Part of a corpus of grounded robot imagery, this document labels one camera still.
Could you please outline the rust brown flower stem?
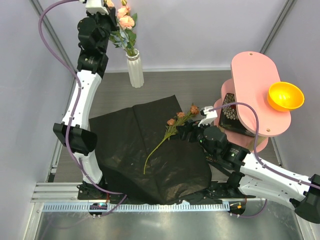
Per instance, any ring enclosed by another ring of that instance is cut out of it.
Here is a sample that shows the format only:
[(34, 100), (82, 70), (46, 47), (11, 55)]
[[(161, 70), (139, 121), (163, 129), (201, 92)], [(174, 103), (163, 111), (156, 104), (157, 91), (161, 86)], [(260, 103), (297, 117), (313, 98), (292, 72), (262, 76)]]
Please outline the rust brown flower stem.
[(167, 121), (166, 131), (164, 134), (163, 139), (161, 142), (151, 151), (151, 153), (147, 156), (144, 168), (143, 168), (143, 174), (146, 174), (147, 164), (148, 160), (151, 157), (151, 155), (166, 141), (169, 140), (171, 136), (174, 136), (178, 133), (178, 127), (184, 126), (185, 122), (188, 120), (191, 120), (193, 117), (197, 116), (200, 113), (200, 109), (192, 104), (189, 111), (187, 113), (184, 112), (177, 112), (176, 116), (169, 119)]

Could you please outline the peach artificial flower stem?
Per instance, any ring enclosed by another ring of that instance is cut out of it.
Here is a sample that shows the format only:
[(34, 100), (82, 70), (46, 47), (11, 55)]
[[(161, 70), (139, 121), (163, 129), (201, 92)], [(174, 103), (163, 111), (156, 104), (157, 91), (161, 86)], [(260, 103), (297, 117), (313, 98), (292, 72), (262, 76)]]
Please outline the peach artificial flower stem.
[(126, 51), (126, 53), (133, 57), (135, 56), (135, 44), (137, 40), (137, 34), (134, 32), (138, 15), (134, 13), (131, 15), (131, 9), (128, 6), (126, 0), (121, 0), (121, 7), (117, 10), (117, 23), (119, 26), (120, 46)]

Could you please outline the blue artificial flower stem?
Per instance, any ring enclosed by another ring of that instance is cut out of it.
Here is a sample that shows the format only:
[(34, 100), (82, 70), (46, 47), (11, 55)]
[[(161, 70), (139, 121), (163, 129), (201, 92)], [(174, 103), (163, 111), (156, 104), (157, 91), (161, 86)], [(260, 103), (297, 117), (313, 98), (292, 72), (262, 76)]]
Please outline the blue artificial flower stem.
[(129, 38), (123, 30), (113, 31), (109, 37), (109, 40), (117, 47), (126, 49), (129, 44)]

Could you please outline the black ribbon gold lettering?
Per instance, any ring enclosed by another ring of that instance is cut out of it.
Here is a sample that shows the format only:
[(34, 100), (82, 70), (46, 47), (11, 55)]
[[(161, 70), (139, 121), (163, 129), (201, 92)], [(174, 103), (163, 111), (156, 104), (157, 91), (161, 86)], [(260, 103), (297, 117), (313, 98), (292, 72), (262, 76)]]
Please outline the black ribbon gold lettering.
[(214, 167), (227, 177), (231, 176), (231, 172), (238, 171), (233, 163), (222, 159), (220, 156), (216, 158), (208, 152), (205, 152), (204, 156), (208, 164), (210, 164), (212, 167)]

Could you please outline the black wrapping paper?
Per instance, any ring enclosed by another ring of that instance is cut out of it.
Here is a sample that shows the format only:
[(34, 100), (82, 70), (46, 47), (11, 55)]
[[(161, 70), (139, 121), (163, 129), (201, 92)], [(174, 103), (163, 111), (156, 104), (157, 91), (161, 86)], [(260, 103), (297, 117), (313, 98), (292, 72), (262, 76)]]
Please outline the black wrapping paper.
[(167, 121), (180, 110), (169, 96), (90, 119), (109, 191), (165, 205), (210, 186), (212, 172), (199, 144), (177, 135), (164, 140)]

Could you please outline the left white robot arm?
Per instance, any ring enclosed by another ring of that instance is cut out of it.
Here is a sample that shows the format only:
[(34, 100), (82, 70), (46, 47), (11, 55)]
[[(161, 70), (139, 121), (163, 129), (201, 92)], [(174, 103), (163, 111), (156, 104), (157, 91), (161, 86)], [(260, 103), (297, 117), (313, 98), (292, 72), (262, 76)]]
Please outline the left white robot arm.
[(100, 200), (109, 195), (109, 191), (98, 166), (95, 154), (98, 137), (89, 130), (89, 113), (107, 67), (110, 35), (118, 28), (114, 7), (106, 6), (97, 12), (88, 9), (86, 14), (77, 25), (80, 53), (76, 85), (66, 114), (61, 123), (53, 125), (53, 132), (82, 173), (82, 183), (77, 186), (78, 198)]

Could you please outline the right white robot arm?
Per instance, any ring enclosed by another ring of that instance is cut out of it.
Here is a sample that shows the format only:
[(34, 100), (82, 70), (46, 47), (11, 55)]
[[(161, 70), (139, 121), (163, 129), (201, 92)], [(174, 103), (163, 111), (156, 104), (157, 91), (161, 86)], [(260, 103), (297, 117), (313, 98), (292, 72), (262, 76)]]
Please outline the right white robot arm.
[(268, 163), (255, 153), (229, 142), (216, 126), (188, 120), (177, 127), (181, 140), (197, 142), (207, 162), (228, 177), (226, 193), (236, 197), (259, 197), (286, 206), (302, 219), (320, 222), (320, 176), (305, 176)]

